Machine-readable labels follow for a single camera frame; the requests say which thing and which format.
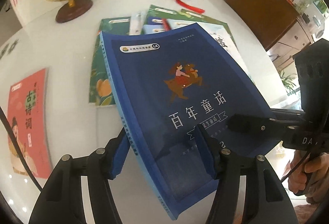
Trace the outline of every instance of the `globe stand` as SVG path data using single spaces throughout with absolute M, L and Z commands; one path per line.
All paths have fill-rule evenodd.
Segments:
M 63 23 L 74 20 L 86 13 L 92 6 L 92 0 L 68 0 L 68 3 L 59 9 L 56 22 Z

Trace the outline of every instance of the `cabinet door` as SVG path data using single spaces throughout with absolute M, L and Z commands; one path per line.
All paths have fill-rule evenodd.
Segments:
M 290 46 L 277 42 L 273 47 L 271 47 L 267 51 L 267 54 L 269 55 L 271 61 L 274 63 L 274 66 L 277 67 L 282 63 L 280 62 L 280 59 L 283 56 L 285 56 L 288 52 L 290 52 L 292 49 L 293 48 Z
M 280 59 L 280 62 L 274 64 L 277 71 L 280 72 L 282 69 L 286 68 L 289 64 L 291 64 L 293 62 L 292 56 L 298 52 L 298 49 L 292 49 Z
M 303 28 L 296 22 L 289 31 L 279 40 L 279 42 L 289 45 L 295 49 L 302 50 L 310 43 Z

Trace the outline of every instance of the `stack of books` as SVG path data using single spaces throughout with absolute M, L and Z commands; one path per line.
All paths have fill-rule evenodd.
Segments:
M 227 128 L 236 113 L 274 117 L 227 23 L 151 5 L 103 19 L 99 31 L 89 102 L 116 104 L 139 166 L 172 220 L 218 186 L 200 157 L 197 124 L 243 156 L 265 155 L 278 144 Z

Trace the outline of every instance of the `children's book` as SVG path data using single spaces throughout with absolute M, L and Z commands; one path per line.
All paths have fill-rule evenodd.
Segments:
M 174 19 L 174 20 L 189 20 L 192 18 L 189 14 L 182 13 L 180 11 L 175 11 L 167 8 L 158 7 L 155 5 L 151 5 L 147 15 L 144 24 L 154 24 L 159 21 L 162 21 L 163 19 Z
M 145 24 L 143 26 L 143 31 L 144 31 L 144 34 L 148 35 L 148 34 L 161 33 L 161 32 L 164 32 L 166 30 L 165 30 L 165 27 L 163 25 Z
M 46 74 L 42 69 L 10 87 L 7 114 L 27 165 L 35 177 L 43 179 L 52 171 L 44 124 Z M 10 138 L 8 143 L 14 172 L 27 176 Z
M 137 36 L 142 32 L 147 11 L 139 11 L 131 14 L 129 35 Z
M 104 31 L 115 35 L 129 35 L 129 27 L 130 17 L 101 20 L 93 54 L 89 85 L 89 103 L 95 103 L 96 106 L 115 104 L 109 77 L 106 72 L 102 48 L 99 46 L 99 32 Z
M 100 36 L 128 140 L 173 220 L 218 185 L 196 147 L 197 124 L 244 156 L 266 154 L 278 143 L 227 129 L 234 114 L 274 116 L 246 73 L 198 24 L 150 35 Z
M 205 31 L 207 31 L 208 34 L 211 35 L 213 39 L 218 42 L 218 44 L 220 44 L 231 55 L 231 57 L 240 65 L 244 72 L 249 77 L 251 77 L 246 64 L 244 63 L 239 51 L 237 50 L 237 47 L 233 43 L 231 36 L 227 33 L 224 26 L 207 22 L 182 21 L 173 19 L 167 19 L 167 22 L 171 29 L 177 29 L 193 23 L 199 24 Z
M 211 18 L 211 17 L 203 15 L 203 14 L 196 13 L 194 11 L 186 10 L 186 9 L 181 9 L 181 13 L 189 16 L 189 18 L 190 18 L 189 21 L 201 21 L 201 22 L 208 22 L 208 23 L 213 23 L 213 24 L 218 24 L 220 26 L 224 26 L 227 33 L 231 36 L 233 43 L 236 45 L 232 32 L 231 32 L 230 28 L 228 27 L 227 23 L 216 20 L 214 18 Z

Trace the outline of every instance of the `table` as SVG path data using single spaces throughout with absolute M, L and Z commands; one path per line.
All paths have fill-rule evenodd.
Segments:
M 174 0 L 93 0 L 91 10 L 65 24 L 55 23 L 57 9 L 33 20 L 12 36 L 15 50 L 0 61 L 0 105 L 5 113 L 9 87 L 24 77 L 48 67 L 45 98 L 46 134 L 52 164 L 64 154 L 74 158 L 89 155 L 116 137 L 121 121 L 116 106 L 96 108 L 88 104 L 93 49 L 102 18 L 129 16 L 147 10 L 150 4 L 180 10 Z M 249 72 L 266 101 L 272 105 L 286 98 L 281 80 L 265 50 L 239 16 L 222 0 L 189 0 L 206 15 L 227 22 Z M 7 134 L 0 126 L 0 190 L 17 216 L 28 223 L 39 191 L 32 181 L 13 173 Z M 94 223 L 86 178 L 82 179 L 87 223 Z M 123 223 L 169 223 L 170 218 L 147 185 L 131 151 L 122 173 L 110 182 Z M 176 223 L 204 223 L 213 196 L 183 212 Z

